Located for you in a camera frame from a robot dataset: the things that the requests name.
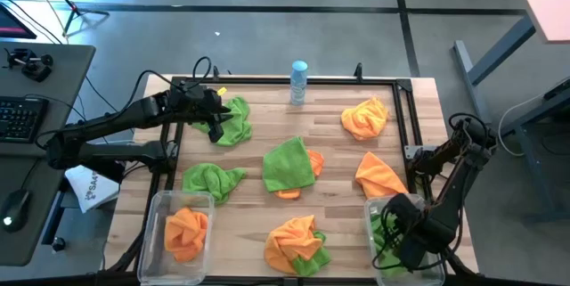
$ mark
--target desk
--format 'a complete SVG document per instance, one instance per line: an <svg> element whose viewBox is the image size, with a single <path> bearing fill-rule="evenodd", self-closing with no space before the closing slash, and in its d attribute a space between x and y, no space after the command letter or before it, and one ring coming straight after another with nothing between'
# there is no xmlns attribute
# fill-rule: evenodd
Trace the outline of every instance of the desk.
<svg viewBox="0 0 570 286"><path fill-rule="evenodd" d="M536 30L547 44L570 43L570 4L567 0L526 0L527 15L517 22L475 65L463 41L455 41L453 52L460 64L477 115L491 121L485 99L476 86L513 54Z"/></svg>
<svg viewBox="0 0 570 286"><path fill-rule="evenodd" d="M443 143L447 134L435 80L414 78L411 83L423 143ZM354 182L354 174L364 153L373 151L405 178L392 91L383 86L310 85L305 105L294 107L289 104L289 85L210 86L215 89L226 86L225 100L239 94L248 101L253 136L234 148L224 148L210 143L208 136L196 129L187 125L183 129L174 189L181 189L183 171L201 162L214 162L226 169L247 169L246 177L230 199L216 208L208 275L281 275L263 259L267 234L292 217L315 215L317 228L327 235L326 247L332 257L330 264L316 277L373 277L363 222L365 197L362 188ZM145 95L165 89L164 82L150 76ZM392 117L378 139L357 142L341 126L340 114L373 95L387 106ZM409 128L408 116L404 110ZM138 143L158 140L159 134L159 127L137 129L134 140ZM262 160L269 150L294 135L303 136L308 149L322 153L325 165L315 185L303 189L299 200L281 200L264 187ZM108 266L119 259L141 230L150 179L151 174L141 169L121 185L105 249ZM436 181L434 193L442 187L443 182ZM477 271L467 223L457 254L470 269Z"/></svg>
<svg viewBox="0 0 570 286"><path fill-rule="evenodd" d="M49 95L73 104L87 69L94 57L95 48L89 45L42 45L3 42L0 49L28 48L36 55L49 53L53 57L52 74L41 83L24 77L18 69L0 69L0 95L23 96L25 94ZM6 62L6 53L0 51L0 61ZM58 129L65 125L70 108L50 102L40 132ZM33 143L0 143L0 202L18 190L35 158L45 152ZM26 183L32 193L28 222L17 233L0 229L0 266L24 266L32 257L39 234L44 227L53 197L57 193L63 171L54 170L42 161Z"/></svg>

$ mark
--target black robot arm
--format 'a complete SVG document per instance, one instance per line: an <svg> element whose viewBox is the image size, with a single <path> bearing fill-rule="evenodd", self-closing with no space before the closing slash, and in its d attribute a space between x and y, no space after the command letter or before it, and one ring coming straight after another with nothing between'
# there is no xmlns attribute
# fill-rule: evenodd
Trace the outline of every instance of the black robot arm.
<svg viewBox="0 0 570 286"><path fill-rule="evenodd" d="M449 141L433 151L418 150L407 165L411 174L433 178L444 163L455 160L437 199L420 210L404 194L398 194L386 206L387 213L395 215L396 231L402 236L392 241L395 254L411 271L428 269L420 266L426 252L452 257L449 245L460 226L465 197L497 147L496 134L478 118L460 119L452 127Z"/></svg>
<svg viewBox="0 0 570 286"><path fill-rule="evenodd" d="M173 144L160 141L145 144L90 144L90 140L129 128L146 129L164 123L208 123L208 136L217 142L224 131L221 123L232 116L215 90L198 83L172 85L165 92L135 101L123 110L88 121L66 125L45 145L48 164L67 169L78 165L90 168L116 182L121 182L124 162L140 161L150 171L166 173L172 167Z"/></svg>

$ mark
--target plastic container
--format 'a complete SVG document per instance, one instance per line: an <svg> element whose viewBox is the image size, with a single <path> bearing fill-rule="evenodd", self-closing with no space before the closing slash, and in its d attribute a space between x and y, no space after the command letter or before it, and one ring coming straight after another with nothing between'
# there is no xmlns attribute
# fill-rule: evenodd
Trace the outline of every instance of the plastic container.
<svg viewBox="0 0 570 286"><path fill-rule="evenodd" d="M305 103L306 75L309 66L305 61L293 62L291 72L291 103L301 105Z"/></svg>
<svg viewBox="0 0 570 286"><path fill-rule="evenodd" d="M168 216L180 208L188 207L208 216L208 229L204 249L193 260L178 263L164 249L164 228ZM209 192L162 191L152 197L149 219L144 232L141 261L137 276L141 285L197 285L208 272L208 252L212 224L214 223L214 198Z"/></svg>
<svg viewBox="0 0 570 286"><path fill-rule="evenodd" d="M418 209L424 208L425 203L421 196L413 193L407 194L407 196ZM377 255L376 248L374 247L371 216L379 214L392 197L394 197L394 195L372 198L366 200L366 203L364 204L364 220L366 221L366 232L368 233L368 242L370 246L370 261ZM421 265L432 264L438 260L440 260L438 255L426 252L426 256L422 259ZM392 277L383 277L381 270L374 270L376 271L376 282L379 286L441 286L445 281L445 273L442 265L423 271L403 273Z"/></svg>

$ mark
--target concrete floor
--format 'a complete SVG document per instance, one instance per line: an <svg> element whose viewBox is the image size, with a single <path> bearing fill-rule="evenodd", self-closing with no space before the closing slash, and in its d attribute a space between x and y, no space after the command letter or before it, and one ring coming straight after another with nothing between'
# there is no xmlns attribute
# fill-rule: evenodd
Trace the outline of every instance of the concrete floor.
<svg viewBox="0 0 570 286"><path fill-rule="evenodd" d="M75 1L396 6L395 0ZM415 8L520 9L524 7L524 0L406 0L406 4ZM41 18L49 29L59 30L46 4L22 5L30 14ZM66 18L67 13L60 12L60 16ZM99 19L94 15L87 18ZM508 15L410 15L419 73L422 77L436 79L445 116L457 111L473 112L451 56L453 41L465 41L472 60L476 61L518 19ZM79 29L80 24L81 20L76 20L72 30ZM357 62L363 63L367 76L411 75L397 14L112 12L100 25L94 29L85 28L69 41L97 48L89 77L118 107L126 101L134 81L144 69L164 74L189 73L201 55L209 55L220 70L229 69L233 74L287 74L291 61L304 58L315 75L351 75ZM521 46L480 85L489 102L493 124L497 126L502 112L510 106L543 93L567 77L569 54L569 45L543 45L538 36ZM89 117L108 110L87 84L81 89L81 95ZM508 120L537 103L514 111ZM545 131L551 132L544 127L534 129L533 137L540 137ZM123 133L110 139L129 138L130 133ZM514 150L517 148L515 143L510 144ZM545 166L546 175L555 185L558 197L569 200L568 182L564 180L567 175L561 166L567 157L552 156L539 144L536 150L543 164L548 165ZM570 224L524 224L524 215L541 209L534 192L525 162L510 157L503 150L478 177L467 199L467 214L480 271L498 278L568 284L570 271L566 269L566 263L570 260L570 240L567 238ZM100 263L97 247L105 240L110 214L79 216L66 211L58 234L72 238L76 235L76 226L89 230L93 221L99 224L90 235L93 238L73 242L66 255L51 257L45 246L38 246L32 264L23 268L2 268L0 279L96 271ZM43 267L46 260L52 263Z"/></svg>

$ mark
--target blue bottle cap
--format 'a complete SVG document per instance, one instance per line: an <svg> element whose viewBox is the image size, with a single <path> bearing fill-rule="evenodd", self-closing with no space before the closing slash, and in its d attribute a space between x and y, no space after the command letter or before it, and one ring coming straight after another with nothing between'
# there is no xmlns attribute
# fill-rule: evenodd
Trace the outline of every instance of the blue bottle cap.
<svg viewBox="0 0 570 286"><path fill-rule="evenodd" d="M295 71L303 72L303 71L307 70L307 68L309 68L309 66L306 64L305 61L298 60L298 61L293 62L293 70L295 70Z"/></svg>

